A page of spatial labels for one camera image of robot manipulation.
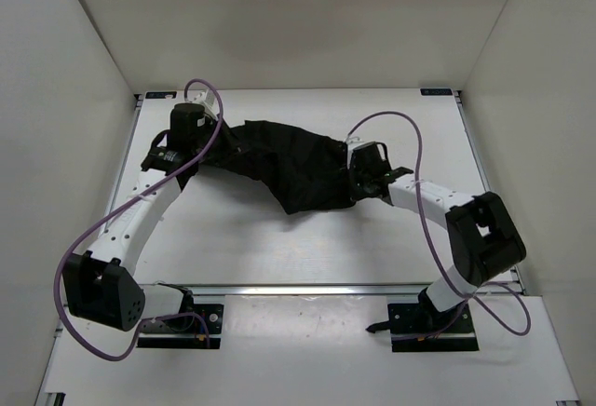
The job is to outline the black skirt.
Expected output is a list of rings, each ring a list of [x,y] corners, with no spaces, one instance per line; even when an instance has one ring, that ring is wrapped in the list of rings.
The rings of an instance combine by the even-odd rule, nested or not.
[[[262,182],[289,215],[355,205],[347,145],[295,126],[264,120],[224,126],[203,163]]]

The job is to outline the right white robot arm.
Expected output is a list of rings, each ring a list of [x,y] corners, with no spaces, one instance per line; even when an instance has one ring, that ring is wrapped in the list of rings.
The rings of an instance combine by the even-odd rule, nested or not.
[[[357,201],[378,198],[417,214],[448,234],[453,264],[418,296],[418,323],[438,332],[451,313],[485,283],[525,259],[527,252],[502,198],[469,195],[415,178],[411,169],[393,169],[382,142],[347,143],[350,195]]]

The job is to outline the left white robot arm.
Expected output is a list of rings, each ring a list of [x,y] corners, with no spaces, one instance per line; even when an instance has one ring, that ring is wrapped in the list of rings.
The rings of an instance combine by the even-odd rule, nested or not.
[[[169,206],[196,175],[219,132],[207,102],[178,103],[169,129],[152,141],[129,195],[131,206],[109,221],[83,253],[72,253],[61,277],[72,316],[128,332],[146,318],[162,317],[172,329],[194,321],[186,290],[165,282],[142,287],[134,278],[150,236]]]

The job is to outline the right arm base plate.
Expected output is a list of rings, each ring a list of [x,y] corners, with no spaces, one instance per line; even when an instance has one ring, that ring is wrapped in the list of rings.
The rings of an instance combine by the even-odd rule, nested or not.
[[[480,350],[467,303],[438,315],[428,313],[418,302],[389,303],[387,320],[369,325],[366,332],[389,332],[393,353]]]

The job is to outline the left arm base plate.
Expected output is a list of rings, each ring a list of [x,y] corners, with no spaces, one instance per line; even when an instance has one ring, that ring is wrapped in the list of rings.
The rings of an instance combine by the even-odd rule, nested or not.
[[[223,296],[195,296],[193,311],[201,316],[154,320],[142,326],[137,347],[142,349],[217,350],[224,324]]]

